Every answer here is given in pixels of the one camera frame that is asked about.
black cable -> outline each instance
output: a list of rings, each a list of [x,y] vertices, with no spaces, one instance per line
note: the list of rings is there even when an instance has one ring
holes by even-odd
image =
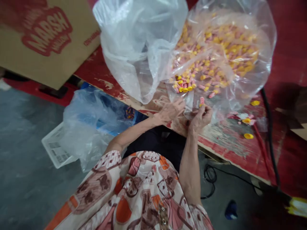
[[[268,117],[268,141],[269,141],[269,148],[270,148],[270,154],[271,154],[271,160],[272,160],[272,165],[275,173],[275,178],[276,178],[276,184],[277,184],[277,190],[280,191],[280,177],[275,161],[275,156],[274,156],[274,149],[273,149],[273,140],[272,140],[272,131],[273,131],[273,119],[272,119],[272,113],[270,110],[270,105],[268,103],[268,99],[266,97],[264,88],[261,89],[261,94],[263,98],[263,103],[266,109],[267,117]]]
[[[212,168],[212,172],[213,172],[213,177],[210,176],[209,174],[209,169]],[[217,176],[216,176],[216,172],[214,170],[214,168],[210,165],[206,165],[205,166],[205,170],[204,170],[204,177],[206,179],[206,181],[208,181],[209,183],[212,184],[212,189],[211,189],[211,192],[209,193],[209,195],[207,196],[201,196],[201,199],[207,199],[209,198],[210,196],[213,195],[214,191],[215,191],[215,185],[214,183],[216,182],[217,180]]]
[[[213,175],[214,175],[213,178],[210,177],[210,174],[209,174],[209,170],[210,170],[210,169],[211,169],[211,172],[212,172]],[[201,199],[207,199],[207,198],[211,197],[211,196],[213,195],[214,191],[215,191],[215,185],[214,185],[214,183],[215,183],[216,180],[217,180],[217,176],[216,176],[215,169],[217,169],[218,171],[221,171],[221,172],[223,172],[223,173],[225,173],[225,174],[228,174],[228,175],[234,176],[234,177],[236,177],[236,178],[239,178],[240,180],[242,180],[242,181],[244,181],[244,182],[250,184],[251,186],[253,186],[253,187],[259,189],[259,190],[262,191],[262,192],[268,192],[268,191],[269,191],[269,190],[263,190],[262,188],[260,188],[260,187],[258,187],[258,186],[256,186],[256,185],[253,185],[251,182],[249,182],[249,181],[247,181],[247,180],[245,180],[245,179],[243,179],[243,178],[241,178],[241,177],[239,177],[239,176],[237,176],[237,175],[235,175],[235,174],[226,172],[226,171],[224,171],[224,170],[218,169],[217,167],[214,167],[214,166],[211,166],[211,165],[206,165],[206,166],[205,166],[205,170],[204,170],[204,176],[205,176],[206,181],[208,181],[209,183],[212,184],[212,189],[211,189],[211,192],[209,193],[209,195],[207,195],[207,196],[202,196]]]
[[[267,117],[268,117],[268,141],[269,141],[270,155],[271,155],[272,165],[273,165],[273,169],[274,169],[274,173],[275,173],[275,178],[276,178],[277,191],[280,192],[280,177],[279,177],[279,173],[278,173],[278,169],[277,169],[277,165],[276,165],[276,161],[275,161],[274,149],[273,149],[273,140],[272,140],[272,131],[273,131],[272,113],[271,113],[271,110],[270,110],[270,105],[268,103],[268,99],[266,97],[264,88],[261,89],[261,94],[262,94],[264,106],[265,106]],[[259,188],[258,186],[253,185],[249,181],[247,181],[247,180],[245,180],[245,179],[243,179],[243,178],[241,178],[241,177],[239,177],[239,176],[237,176],[235,174],[223,171],[223,170],[218,169],[218,168],[216,168],[214,166],[211,166],[211,165],[206,165],[205,166],[205,170],[204,170],[204,177],[205,177],[206,181],[208,181],[209,183],[212,184],[212,189],[211,189],[211,192],[209,193],[209,195],[202,196],[201,199],[206,199],[206,198],[211,197],[213,195],[214,191],[215,191],[214,183],[217,180],[215,169],[217,169],[217,170],[219,170],[219,171],[221,171],[221,172],[223,172],[225,174],[237,177],[240,180],[250,184],[251,186],[253,186],[253,187],[257,188],[257,189],[259,189],[260,191],[263,191],[263,192],[268,192],[269,191],[269,190],[263,190],[263,189]]]

white plastic basket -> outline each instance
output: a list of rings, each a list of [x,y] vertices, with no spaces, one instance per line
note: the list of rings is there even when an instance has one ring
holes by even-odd
[[[42,139],[42,144],[57,169],[77,160],[61,147],[59,140],[63,134],[62,122]]]

blue plastic bag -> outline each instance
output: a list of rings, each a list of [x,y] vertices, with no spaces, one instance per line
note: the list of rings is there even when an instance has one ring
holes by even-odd
[[[80,159],[83,172],[92,169],[109,142],[135,124],[138,112],[94,87],[75,91],[64,110],[60,144]]]

black pants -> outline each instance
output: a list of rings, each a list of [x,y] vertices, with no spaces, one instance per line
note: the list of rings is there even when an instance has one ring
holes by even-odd
[[[162,139],[162,132],[170,133],[166,139]],[[180,161],[185,147],[186,138],[168,129],[165,126],[152,128],[132,142],[123,158],[138,151],[154,151],[168,159],[179,172]]]

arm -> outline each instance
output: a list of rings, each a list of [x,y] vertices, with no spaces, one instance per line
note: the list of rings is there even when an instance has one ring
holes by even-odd
[[[179,181],[188,204],[201,204],[201,177],[198,162],[198,135],[210,123],[212,110],[203,105],[192,120],[180,162]]]
[[[109,143],[105,153],[111,150],[118,150],[122,152],[128,145],[135,141],[141,134],[159,125],[165,125],[169,121],[176,118],[184,111],[185,102],[182,98],[174,103],[167,103],[163,106],[159,113],[147,118],[140,123],[129,127],[124,132],[120,133]]]

